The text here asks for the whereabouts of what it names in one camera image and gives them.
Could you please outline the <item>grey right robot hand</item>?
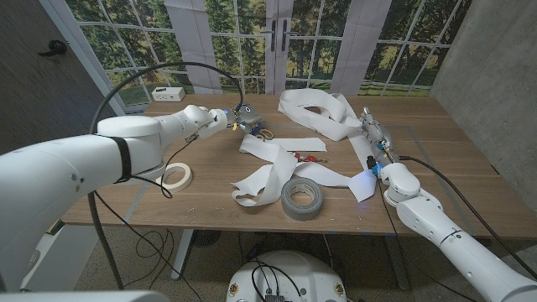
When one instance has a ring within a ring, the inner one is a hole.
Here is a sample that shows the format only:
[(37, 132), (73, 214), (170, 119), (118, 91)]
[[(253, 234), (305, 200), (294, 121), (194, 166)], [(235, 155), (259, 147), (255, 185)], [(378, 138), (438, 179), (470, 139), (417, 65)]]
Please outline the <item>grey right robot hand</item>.
[(378, 122), (368, 107), (363, 108), (361, 120), (362, 133), (373, 154), (373, 158), (368, 160), (368, 165), (373, 160), (379, 167), (399, 162), (399, 156), (395, 152), (394, 141), (389, 130)]

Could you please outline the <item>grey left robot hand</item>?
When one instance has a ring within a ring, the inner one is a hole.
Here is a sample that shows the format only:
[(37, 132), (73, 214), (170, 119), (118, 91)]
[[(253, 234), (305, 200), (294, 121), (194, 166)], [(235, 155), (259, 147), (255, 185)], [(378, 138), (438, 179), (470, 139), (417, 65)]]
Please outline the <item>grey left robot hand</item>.
[(227, 112), (227, 126), (233, 131), (241, 130), (262, 140), (271, 140), (274, 134), (266, 128), (265, 118), (251, 105), (244, 103), (238, 111)]

